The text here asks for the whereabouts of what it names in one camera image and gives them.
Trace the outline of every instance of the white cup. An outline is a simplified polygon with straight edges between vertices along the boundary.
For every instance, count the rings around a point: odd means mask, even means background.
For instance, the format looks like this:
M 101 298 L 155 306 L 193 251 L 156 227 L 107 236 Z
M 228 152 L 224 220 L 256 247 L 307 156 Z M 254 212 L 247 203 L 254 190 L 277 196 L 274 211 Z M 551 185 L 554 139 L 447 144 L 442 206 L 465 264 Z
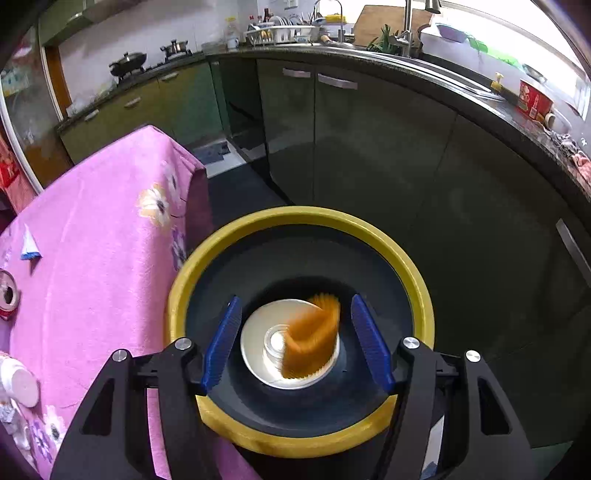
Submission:
M 33 374 L 18 360 L 3 354 L 0 357 L 0 381 L 9 397 L 28 408 L 39 402 L 39 385 Z

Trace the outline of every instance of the green cloth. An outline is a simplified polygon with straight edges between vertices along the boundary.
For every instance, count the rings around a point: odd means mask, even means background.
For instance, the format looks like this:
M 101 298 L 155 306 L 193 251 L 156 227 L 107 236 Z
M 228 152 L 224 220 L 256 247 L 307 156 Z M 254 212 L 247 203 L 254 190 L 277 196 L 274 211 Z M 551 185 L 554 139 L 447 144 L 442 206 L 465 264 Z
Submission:
M 476 38 L 474 38 L 474 36 L 472 35 L 468 35 L 466 34 L 466 36 L 468 37 L 468 42 L 470 42 L 470 46 L 478 51 L 481 51 L 483 53 L 486 53 L 488 55 L 490 55 L 493 58 L 496 58 L 500 61 L 504 61 L 505 63 L 508 63 L 509 65 L 513 65 L 514 67 L 523 70 L 523 67 L 521 66 L 521 63 L 519 62 L 519 60 L 517 60 L 515 57 L 513 57 L 512 55 L 506 54 L 500 50 L 497 50 L 496 48 L 492 48 L 487 46 L 484 42 L 481 42 L 480 40 L 477 40 Z

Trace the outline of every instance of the red container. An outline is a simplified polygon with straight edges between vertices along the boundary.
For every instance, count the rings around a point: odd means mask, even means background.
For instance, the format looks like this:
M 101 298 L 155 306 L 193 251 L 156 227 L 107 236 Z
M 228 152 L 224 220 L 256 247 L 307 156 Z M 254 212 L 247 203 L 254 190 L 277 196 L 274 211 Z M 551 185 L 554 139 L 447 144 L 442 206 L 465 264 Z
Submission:
M 544 123 L 544 119 L 550 113 L 553 103 L 548 96 L 540 92 L 536 87 L 525 80 L 521 80 L 517 106 L 524 114 L 533 120 Z

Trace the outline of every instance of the cutting board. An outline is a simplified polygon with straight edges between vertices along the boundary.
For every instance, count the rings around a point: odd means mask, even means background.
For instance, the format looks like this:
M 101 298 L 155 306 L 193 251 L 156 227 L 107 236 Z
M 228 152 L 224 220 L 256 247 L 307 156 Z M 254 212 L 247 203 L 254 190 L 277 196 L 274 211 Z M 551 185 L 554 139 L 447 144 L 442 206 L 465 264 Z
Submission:
M 413 38 L 417 38 L 418 28 L 428 24 L 432 16 L 433 14 L 426 10 L 413 8 L 413 21 L 411 23 Z M 404 7 L 365 5 L 353 29 L 355 45 L 366 47 L 375 37 L 381 36 L 384 24 L 390 25 L 391 35 L 394 35 L 396 30 L 402 31 L 404 27 Z

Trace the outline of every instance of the pot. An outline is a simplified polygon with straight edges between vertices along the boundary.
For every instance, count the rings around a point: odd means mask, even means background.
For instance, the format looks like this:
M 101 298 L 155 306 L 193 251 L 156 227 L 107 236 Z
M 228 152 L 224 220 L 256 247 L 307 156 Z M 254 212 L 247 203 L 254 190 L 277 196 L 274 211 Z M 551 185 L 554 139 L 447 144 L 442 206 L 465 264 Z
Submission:
M 186 53 L 188 40 L 177 42 L 176 38 L 170 41 L 170 45 L 160 47 L 160 50 L 166 53 L 166 58 L 175 55 L 177 53 Z
M 122 77 L 126 73 L 139 69 L 146 61 L 147 55 L 145 53 L 125 52 L 123 58 L 109 64 L 111 68 L 111 75 L 115 77 Z

